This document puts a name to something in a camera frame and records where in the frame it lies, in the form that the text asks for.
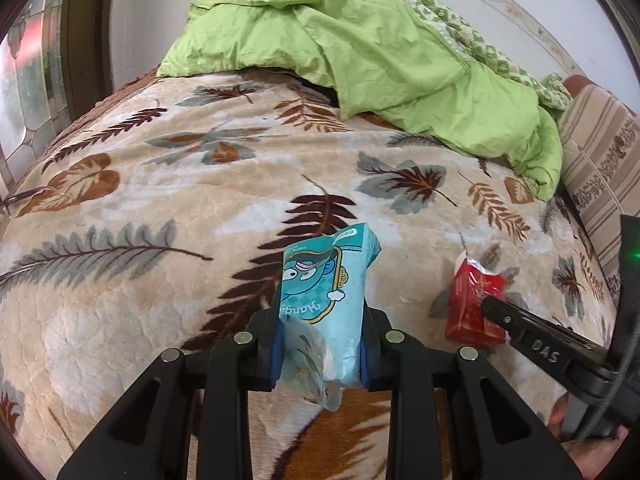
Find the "cartoon eye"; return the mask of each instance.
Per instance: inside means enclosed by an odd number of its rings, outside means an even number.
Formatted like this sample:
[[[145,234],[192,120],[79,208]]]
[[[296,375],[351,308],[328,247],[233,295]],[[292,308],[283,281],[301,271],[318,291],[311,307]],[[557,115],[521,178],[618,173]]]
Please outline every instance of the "cartoon eye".
[[[298,275],[298,271],[296,269],[287,269],[282,274],[282,281],[293,280]]]
[[[315,267],[313,269],[309,269],[302,276],[300,276],[300,281],[302,282],[303,280],[308,280],[309,278],[311,278],[316,273],[316,270],[317,269]]]

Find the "green duvet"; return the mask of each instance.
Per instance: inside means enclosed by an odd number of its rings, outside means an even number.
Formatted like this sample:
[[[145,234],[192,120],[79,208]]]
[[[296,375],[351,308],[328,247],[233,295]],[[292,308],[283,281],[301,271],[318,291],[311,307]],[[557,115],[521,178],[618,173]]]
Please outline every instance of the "green duvet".
[[[373,111],[410,132],[506,156],[537,197],[562,148],[536,93],[459,54],[403,0],[198,0],[158,76],[290,68],[334,88],[344,118]]]

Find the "plastic wrapper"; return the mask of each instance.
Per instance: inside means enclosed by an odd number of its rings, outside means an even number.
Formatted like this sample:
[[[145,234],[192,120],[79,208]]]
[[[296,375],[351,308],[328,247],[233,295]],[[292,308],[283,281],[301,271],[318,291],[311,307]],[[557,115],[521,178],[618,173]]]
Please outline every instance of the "plastic wrapper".
[[[487,296],[504,300],[504,278],[486,270],[479,262],[460,254],[449,297],[446,336],[462,344],[493,347],[504,344],[504,329],[480,313]]]
[[[280,381],[331,411],[340,406],[341,388],[360,384],[365,277],[379,252],[366,224],[284,249]]]

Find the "striped fabric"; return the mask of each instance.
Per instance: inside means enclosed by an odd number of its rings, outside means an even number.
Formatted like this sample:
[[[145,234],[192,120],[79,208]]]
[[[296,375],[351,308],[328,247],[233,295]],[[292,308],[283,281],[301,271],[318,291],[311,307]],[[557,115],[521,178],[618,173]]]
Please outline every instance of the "striped fabric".
[[[640,214],[640,123],[599,86],[585,87],[560,120],[562,180],[617,303],[620,213]]]

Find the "bolt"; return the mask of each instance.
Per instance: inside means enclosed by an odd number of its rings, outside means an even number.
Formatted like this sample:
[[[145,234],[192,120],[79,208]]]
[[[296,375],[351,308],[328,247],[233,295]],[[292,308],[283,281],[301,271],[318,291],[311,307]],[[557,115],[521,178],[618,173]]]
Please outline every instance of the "bolt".
[[[478,359],[478,350],[472,346],[463,346],[458,353],[465,361],[475,361]]]
[[[390,343],[401,343],[404,341],[404,334],[399,330],[389,330],[389,332],[385,334],[385,339]]]
[[[165,363],[172,363],[180,357],[180,351],[177,348],[167,348],[160,354],[160,358]]]
[[[251,332],[238,332],[234,336],[234,341],[239,345],[246,345],[254,340],[254,335]]]

